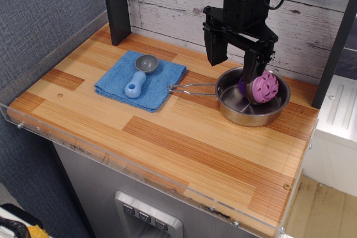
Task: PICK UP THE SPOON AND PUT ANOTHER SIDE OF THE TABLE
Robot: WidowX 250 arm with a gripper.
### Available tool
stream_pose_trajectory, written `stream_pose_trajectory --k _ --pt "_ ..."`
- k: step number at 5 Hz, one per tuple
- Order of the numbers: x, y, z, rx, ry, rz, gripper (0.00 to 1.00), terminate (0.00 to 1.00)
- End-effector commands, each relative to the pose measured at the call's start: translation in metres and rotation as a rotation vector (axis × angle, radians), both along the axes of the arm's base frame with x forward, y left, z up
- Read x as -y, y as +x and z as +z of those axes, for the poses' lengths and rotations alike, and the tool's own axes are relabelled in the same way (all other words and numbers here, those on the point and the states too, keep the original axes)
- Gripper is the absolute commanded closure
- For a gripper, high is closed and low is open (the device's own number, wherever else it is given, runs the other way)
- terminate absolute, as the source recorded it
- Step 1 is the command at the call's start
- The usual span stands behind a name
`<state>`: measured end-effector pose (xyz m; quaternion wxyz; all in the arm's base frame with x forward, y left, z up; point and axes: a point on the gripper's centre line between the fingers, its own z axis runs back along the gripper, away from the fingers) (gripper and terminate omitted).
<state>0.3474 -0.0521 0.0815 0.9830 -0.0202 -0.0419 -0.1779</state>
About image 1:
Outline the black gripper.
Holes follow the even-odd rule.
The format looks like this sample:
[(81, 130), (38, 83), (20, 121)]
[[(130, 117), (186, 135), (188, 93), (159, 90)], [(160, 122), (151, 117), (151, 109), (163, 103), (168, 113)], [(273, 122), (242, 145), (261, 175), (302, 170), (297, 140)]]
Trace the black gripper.
[(224, 0), (222, 8), (205, 7), (204, 41), (211, 66), (228, 59), (231, 44), (245, 52), (243, 83), (250, 84), (262, 76), (278, 41), (266, 25), (270, 10), (274, 10), (270, 0)]

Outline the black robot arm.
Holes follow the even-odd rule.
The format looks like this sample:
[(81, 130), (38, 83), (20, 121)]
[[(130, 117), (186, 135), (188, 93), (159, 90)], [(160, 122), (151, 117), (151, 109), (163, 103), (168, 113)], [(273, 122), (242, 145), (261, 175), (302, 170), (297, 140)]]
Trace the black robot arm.
[(206, 53), (211, 65), (227, 60), (228, 45), (245, 52), (243, 83), (262, 76), (274, 54), (278, 36), (266, 25), (270, 0), (223, 0), (221, 8), (206, 6), (203, 23)]

